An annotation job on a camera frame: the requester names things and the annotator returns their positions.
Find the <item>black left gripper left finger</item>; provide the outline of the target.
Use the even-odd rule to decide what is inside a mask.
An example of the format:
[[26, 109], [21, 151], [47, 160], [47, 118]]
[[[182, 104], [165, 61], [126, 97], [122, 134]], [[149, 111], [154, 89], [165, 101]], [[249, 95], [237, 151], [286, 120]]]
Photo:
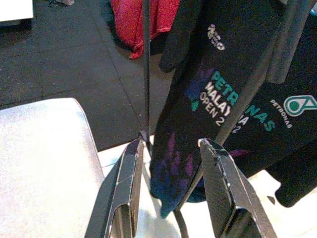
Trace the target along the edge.
[[84, 238], [135, 238], [144, 141], [129, 143], [97, 194]]

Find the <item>red cloth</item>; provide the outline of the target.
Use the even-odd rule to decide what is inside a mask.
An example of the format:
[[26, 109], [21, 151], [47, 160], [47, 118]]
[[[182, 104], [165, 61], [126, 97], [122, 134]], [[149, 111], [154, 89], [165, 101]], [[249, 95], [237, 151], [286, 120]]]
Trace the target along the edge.
[[[143, 0], [110, 0], [114, 27], [120, 41], [132, 49], [129, 58], [139, 58], [144, 50]], [[181, 0], [150, 0], [150, 39], [171, 30]]]

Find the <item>white cabinet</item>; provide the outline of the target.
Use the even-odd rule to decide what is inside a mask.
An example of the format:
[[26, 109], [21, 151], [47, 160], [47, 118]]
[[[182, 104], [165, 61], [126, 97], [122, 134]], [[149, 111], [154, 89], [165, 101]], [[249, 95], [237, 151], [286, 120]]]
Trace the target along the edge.
[[0, 0], [0, 27], [32, 27], [33, 0]]

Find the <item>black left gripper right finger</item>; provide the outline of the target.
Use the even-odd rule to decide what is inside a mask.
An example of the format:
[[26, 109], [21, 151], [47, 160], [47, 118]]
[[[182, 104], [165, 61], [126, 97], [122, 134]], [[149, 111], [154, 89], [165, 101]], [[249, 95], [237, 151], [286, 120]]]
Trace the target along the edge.
[[277, 238], [254, 188], [216, 142], [198, 141], [215, 238]]

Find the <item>black metal clothes rack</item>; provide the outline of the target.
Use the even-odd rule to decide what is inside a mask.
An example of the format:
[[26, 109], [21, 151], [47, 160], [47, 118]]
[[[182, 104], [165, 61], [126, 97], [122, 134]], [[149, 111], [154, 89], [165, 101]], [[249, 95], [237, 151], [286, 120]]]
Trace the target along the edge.
[[143, 69], [144, 69], [144, 107], [145, 119], [143, 138], [146, 142], [148, 153], [152, 155], [152, 144], [150, 142], [150, 0], [142, 0], [143, 21]]

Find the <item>black sports shirt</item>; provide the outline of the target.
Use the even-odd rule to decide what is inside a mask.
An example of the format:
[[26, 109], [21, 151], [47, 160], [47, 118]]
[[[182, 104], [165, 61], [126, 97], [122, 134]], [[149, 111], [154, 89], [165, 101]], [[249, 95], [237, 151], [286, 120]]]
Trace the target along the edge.
[[[174, 71], [155, 130], [151, 195], [167, 217], [201, 164], [198, 140], [214, 139], [256, 70], [285, 0], [182, 0], [159, 67]], [[317, 187], [317, 14], [306, 20], [286, 79], [265, 81], [224, 143], [250, 177], [266, 170], [291, 207]]]

